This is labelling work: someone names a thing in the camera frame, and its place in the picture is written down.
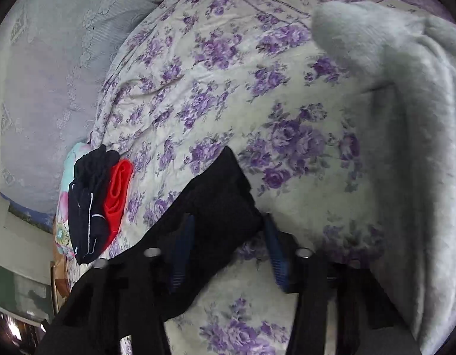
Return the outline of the black pants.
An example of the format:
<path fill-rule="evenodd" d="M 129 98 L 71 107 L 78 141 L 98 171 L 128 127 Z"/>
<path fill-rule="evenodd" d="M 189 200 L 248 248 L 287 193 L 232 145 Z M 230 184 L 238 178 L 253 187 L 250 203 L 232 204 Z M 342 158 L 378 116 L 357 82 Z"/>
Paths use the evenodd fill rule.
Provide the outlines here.
<path fill-rule="evenodd" d="M 162 245 L 171 268 L 162 309 L 164 327 L 166 321 L 184 313 L 232 260 L 235 250 L 261 230 L 263 218 L 250 190 L 234 153 L 225 148 L 186 185 L 141 240 L 127 249 Z"/>

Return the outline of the brown orange pillow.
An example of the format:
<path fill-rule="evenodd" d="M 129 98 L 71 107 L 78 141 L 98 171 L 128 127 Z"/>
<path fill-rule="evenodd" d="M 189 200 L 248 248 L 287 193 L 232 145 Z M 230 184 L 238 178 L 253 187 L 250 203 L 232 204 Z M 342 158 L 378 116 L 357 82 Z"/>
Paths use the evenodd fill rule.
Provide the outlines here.
<path fill-rule="evenodd" d="M 59 252 L 56 245 L 53 246 L 51 261 L 51 292 L 54 314 L 57 314 L 70 295 L 70 283 L 67 277 L 67 258 Z"/>

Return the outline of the floral teal folded quilt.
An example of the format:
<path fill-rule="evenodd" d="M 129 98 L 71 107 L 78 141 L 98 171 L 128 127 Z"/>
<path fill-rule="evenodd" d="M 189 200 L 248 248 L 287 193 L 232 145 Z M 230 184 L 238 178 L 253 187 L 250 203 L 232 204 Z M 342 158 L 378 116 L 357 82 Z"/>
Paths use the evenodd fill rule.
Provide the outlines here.
<path fill-rule="evenodd" d="M 76 143 L 67 154 L 63 163 L 62 179 L 59 188 L 59 199 L 54 219 L 54 242 L 58 252 L 72 259 L 75 256 L 69 232 L 68 199 L 69 185 L 74 180 L 74 166 L 78 159 L 91 151 L 88 143 Z"/>

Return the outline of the folded dark navy pants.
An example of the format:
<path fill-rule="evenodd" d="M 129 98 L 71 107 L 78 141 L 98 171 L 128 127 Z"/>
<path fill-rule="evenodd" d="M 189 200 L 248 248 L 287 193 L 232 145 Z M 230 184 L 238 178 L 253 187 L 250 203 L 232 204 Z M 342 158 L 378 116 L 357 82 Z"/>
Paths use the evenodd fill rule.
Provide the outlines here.
<path fill-rule="evenodd" d="M 111 169 L 119 160 L 117 151 L 101 145 L 75 163 L 74 179 L 68 189 L 68 224 L 78 264 L 90 264 L 104 250 L 109 237 L 104 200 Z"/>

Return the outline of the red folded garment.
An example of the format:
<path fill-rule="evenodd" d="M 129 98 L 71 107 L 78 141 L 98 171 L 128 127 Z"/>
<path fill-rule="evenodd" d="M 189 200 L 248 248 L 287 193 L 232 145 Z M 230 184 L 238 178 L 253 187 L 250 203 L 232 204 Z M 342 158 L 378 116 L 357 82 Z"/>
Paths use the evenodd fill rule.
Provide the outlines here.
<path fill-rule="evenodd" d="M 107 195 L 104 200 L 104 216 L 107 221 L 108 238 L 103 250 L 110 246 L 120 229 L 132 174 L 133 165 L 128 159 L 121 159 L 111 169 Z"/>

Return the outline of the blue patterned pillow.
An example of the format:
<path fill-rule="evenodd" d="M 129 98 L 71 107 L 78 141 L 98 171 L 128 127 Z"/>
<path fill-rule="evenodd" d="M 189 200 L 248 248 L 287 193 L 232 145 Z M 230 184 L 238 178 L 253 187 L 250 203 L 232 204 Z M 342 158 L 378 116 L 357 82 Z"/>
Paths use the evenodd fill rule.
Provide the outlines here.
<path fill-rule="evenodd" d="M 11 214 L 13 214 L 17 218 L 25 221 L 26 223 L 29 223 L 30 225 L 37 227 L 38 229 L 41 229 L 47 233 L 52 233 L 54 214 L 39 212 L 39 211 L 35 211 L 30 208 L 26 208 L 16 202 L 14 202 L 13 200 L 11 200 L 9 197 L 3 195 L 2 193 L 0 194 L 0 196 L 4 200 L 9 201 L 9 212 Z"/>

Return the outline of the purple floral bedspread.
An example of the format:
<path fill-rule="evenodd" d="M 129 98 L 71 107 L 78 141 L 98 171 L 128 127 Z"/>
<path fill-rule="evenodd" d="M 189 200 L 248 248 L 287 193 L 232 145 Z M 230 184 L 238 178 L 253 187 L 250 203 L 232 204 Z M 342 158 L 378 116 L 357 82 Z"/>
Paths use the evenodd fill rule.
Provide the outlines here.
<path fill-rule="evenodd" d="M 102 258 L 137 244 L 229 148 L 257 210 L 329 260 L 365 264 L 391 298 L 352 113 L 358 81 L 312 35 L 313 13 L 328 2 L 442 18 L 411 0 L 166 0 L 134 29 L 109 68 L 91 133 L 93 148 L 133 165 Z"/>

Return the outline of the grey garment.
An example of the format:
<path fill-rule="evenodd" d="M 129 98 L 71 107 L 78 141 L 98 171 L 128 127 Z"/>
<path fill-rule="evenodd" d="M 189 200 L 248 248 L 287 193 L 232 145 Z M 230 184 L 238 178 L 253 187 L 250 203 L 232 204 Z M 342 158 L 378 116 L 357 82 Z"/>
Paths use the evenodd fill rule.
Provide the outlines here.
<path fill-rule="evenodd" d="M 317 45 L 357 78 L 357 136 L 384 227 L 383 283 L 423 354 L 456 327 L 456 25 L 328 2 Z"/>

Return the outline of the window with white frame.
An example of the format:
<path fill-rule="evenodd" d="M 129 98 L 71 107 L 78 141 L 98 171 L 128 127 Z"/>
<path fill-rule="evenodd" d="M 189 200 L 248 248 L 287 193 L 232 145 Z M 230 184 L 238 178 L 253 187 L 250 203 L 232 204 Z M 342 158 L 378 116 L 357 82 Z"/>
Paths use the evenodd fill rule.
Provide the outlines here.
<path fill-rule="evenodd" d="M 54 318 L 51 286 L 23 277 L 0 265 L 0 313 L 13 341 L 21 341 L 21 326 L 39 327 Z"/>

